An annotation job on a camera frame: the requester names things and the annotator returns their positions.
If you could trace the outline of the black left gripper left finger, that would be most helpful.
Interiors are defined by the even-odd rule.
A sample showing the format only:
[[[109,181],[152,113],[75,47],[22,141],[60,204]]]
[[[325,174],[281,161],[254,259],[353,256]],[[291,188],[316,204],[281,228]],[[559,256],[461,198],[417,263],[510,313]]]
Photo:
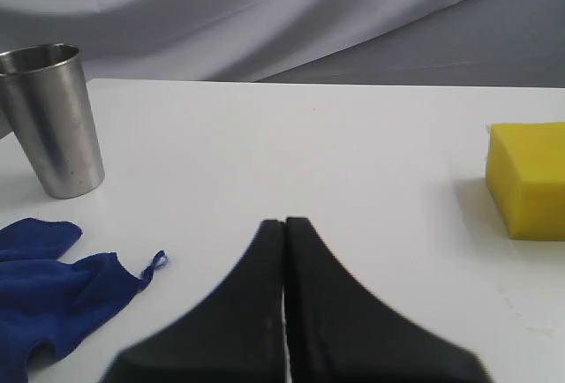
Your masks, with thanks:
[[[224,280],[183,317],[121,351],[105,382],[283,382],[283,225],[263,221]]]

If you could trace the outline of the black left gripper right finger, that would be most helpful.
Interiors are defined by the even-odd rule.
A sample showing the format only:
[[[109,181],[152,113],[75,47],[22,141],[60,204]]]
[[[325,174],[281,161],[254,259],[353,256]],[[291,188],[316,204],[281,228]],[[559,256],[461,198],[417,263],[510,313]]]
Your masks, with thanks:
[[[382,303],[306,218],[285,223],[284,310],[295,382],[489,382],[470,351]]]

